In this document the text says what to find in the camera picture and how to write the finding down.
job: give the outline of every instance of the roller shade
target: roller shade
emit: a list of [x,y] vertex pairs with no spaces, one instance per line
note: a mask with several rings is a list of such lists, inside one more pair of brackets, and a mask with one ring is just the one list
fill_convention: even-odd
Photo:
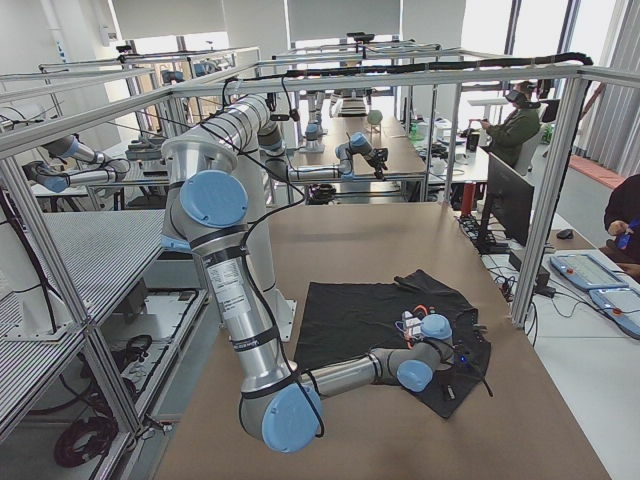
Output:
[[291,40],[342,38],[347,32],[397,34],[400,0],[288,0]]
[[113,0],[126,40],[225,31],[221,0]]

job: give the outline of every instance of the office chair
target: office chair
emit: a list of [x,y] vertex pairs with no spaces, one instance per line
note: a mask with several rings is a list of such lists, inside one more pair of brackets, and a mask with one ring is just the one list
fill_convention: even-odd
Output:
[[[538,118],[542,119],[546,109],[547,105],[543,103],[538,108]],[[513,166],[513,169],[522,176],[525,176],[531,169],[531,160],[533,159],[533,155],[536,153],[536,148],[540,145],[545,126],[545,123],[541,123],[538,133],[522,144],[522,150],[520,150],[518,161]]]

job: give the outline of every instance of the brown table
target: brown table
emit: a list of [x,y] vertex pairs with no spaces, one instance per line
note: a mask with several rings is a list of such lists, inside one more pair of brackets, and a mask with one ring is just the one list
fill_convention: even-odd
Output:
[[238,423],[242,371],[220,334],[158,479],[609,478],[451,210],[302,206],[270,226],[278,286],[299,302],[291,356],[310,281],[390,283],[422,268],[479,309],[495,397],[478,386],[443,420],[400,388],[367,386],[324,402],[325,438],[278,454]]
[[[424,175],[425,164],[418,152],[406,137],[400,122],[392,117],[382,121],[380,132],[371,133],[371,126],[364,117],[330,118],[324,122],[328,129],[327,135],[322,137],[325,146],[323,153],[301,153],[296,151],[293,156],[293,164],[296,167],[305,165],[331,165],[337,163],[335,148],[347,142],[349,135],[362,132],[371,142],[374,148],[386,147],[389,149],[389,170],[385,175],[396,179],[397,176],[407,174]],[[354,171],[357,176],[375,180],[373,169],[362,158],[362,155],[354,157]]]

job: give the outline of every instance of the person wearing vr headset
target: person wearing vr headset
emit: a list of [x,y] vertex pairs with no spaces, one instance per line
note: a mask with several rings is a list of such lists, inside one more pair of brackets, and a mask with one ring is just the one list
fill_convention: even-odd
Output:
[[640,281],[640,174],[618,185],[604,212],[604,228],[615,240],[600,250],[635,280]]
[[480,125],[491,136],[491,143],[485,150],[494,153],[510,167],[518,161],[522,144],[540,130],[538,108],[540,102],[532,102],[531,94],[536,85],[524,81],[505,95],[516,108],[500,125],[491,125],[486,119]]

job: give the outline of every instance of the person's hand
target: person's hand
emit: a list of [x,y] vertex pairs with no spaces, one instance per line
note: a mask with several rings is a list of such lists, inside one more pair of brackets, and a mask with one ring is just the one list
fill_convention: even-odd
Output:
[[624,273],[636,281],[640,281],[640,265],[637,263],[619,263],[618,266]]
[[615,222],[611,222],[609,225],[609,229],[607,233],[612,237],[616,237],[618,235],[622,235],[625,232],[633,233],[633,231],[629,228],[629,224],[623,222],[622,220],[616,220]]

